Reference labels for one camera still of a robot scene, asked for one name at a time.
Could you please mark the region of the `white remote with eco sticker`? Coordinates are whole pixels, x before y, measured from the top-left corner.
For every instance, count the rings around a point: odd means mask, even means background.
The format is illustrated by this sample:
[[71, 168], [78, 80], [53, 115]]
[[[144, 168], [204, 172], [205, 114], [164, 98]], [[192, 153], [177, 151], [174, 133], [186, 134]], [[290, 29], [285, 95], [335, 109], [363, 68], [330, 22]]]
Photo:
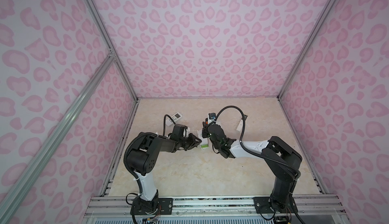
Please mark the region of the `white remote with eco sticker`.
[[203, 137], [202, 130], [197, 130], [197, 137], [201, 140], [199, 143], [201, 149], [209, 148], [208, 138]]

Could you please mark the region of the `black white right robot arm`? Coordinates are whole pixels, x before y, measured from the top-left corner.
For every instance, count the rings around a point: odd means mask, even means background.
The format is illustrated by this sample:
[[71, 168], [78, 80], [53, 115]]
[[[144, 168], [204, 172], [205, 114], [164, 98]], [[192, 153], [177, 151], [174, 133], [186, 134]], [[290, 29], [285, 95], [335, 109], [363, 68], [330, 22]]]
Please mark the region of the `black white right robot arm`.
[[280, 137], [267, 141], [243, 142], [230, 139], [220, 125], [203, 123], [202, 135], [224, 158], [263, 159], [275, 176], [275, 183], [268, 203], [276, 212], [283, 212], [289, 203], [301, 173], [302, 156]]

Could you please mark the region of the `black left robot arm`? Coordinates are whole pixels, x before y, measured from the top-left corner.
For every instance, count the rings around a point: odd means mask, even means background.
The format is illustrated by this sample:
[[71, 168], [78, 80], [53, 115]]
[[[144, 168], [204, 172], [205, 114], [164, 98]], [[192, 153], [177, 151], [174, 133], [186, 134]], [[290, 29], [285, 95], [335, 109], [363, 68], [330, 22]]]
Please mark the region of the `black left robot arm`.
[[134, 138], [123, 155], [123, 163], [138, 183], [140, 198], [152, 201], [157, 195], [152, 171], [160, 152], [175, 153], [196, 148], [202, 140], [192, 133], [170, 133], [161, 136], [156, 133], [140, 133]]

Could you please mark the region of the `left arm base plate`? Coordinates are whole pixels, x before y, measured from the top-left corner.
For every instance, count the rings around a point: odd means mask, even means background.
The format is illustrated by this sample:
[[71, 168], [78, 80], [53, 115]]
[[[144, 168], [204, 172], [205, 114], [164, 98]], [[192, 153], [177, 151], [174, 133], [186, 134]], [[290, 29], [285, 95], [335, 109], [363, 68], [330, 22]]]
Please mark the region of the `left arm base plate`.
[[145, 215], [171, 215], [173, 208], [172, 198], [155, 198], [151, 201], [146, 201], [140, 197], [136, 197], [132, 202], [131, 211], [132, 215], [145, 216]]

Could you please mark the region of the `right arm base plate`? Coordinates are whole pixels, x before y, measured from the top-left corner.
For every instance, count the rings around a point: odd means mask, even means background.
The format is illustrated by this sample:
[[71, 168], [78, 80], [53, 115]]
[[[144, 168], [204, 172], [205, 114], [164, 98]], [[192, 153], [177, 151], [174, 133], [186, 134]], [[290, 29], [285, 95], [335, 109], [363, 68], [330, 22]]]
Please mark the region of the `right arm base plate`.
[[295, 213], [298, 212], [297, 204], [295, 200], [287, 197], [286, 202], [279, 202], [271, 197], [254, 197], [254, 207], [257, 214], [286, 214], [287, 212]]

